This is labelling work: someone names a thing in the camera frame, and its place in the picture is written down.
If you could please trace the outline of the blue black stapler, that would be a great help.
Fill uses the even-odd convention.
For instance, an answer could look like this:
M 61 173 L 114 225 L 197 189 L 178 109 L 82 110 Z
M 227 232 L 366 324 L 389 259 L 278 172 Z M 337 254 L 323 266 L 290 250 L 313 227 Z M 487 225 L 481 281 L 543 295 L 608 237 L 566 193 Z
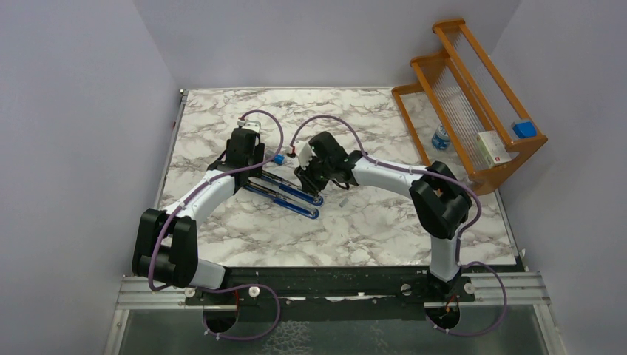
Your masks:
M 287 192 L 289 195 L 297 197 L 313 206 L 321 206 L 324 199 L 320 195 L 312 195 L 301 190 L 295 183 L 290 182 L 278 175 L 272 174 L 265 170 L 262 171 L 261 178 L 272 185 L 277 186 L 280 190 Z

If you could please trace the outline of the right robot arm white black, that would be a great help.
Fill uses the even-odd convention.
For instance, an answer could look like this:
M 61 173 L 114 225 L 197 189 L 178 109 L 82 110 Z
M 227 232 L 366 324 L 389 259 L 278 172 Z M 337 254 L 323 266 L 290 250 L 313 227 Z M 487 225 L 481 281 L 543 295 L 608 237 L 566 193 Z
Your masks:
M 430 235 L 427 293 L 438 301 L 455 293 L 461 276 L 458 232 L 472 201 L 446 164 L 412 167 L 361 150 L 348 153 L 329 132 L 293 143 L 290 155 L 298 160 L 294 174 L 307 193 L 316 195 L 333 181 L 344 188 L 372 186 L 411 199 L 421 227 Z

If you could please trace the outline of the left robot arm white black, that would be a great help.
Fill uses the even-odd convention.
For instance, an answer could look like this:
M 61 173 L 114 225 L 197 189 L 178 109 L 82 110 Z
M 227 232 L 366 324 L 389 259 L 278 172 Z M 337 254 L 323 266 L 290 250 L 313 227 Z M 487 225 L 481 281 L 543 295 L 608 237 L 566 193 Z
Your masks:
M 213 162 L 191 191 L 164 210 L 141 215 L 132 272 L 161 286 L 204 288 L 217 304 L 229 300 L 233 285 L 225 278 L 227 268 L 200 258 L 197 233 L 220 204 L 260 175 L 264 151 L 257 130 L 234 129 L 223 159 Z

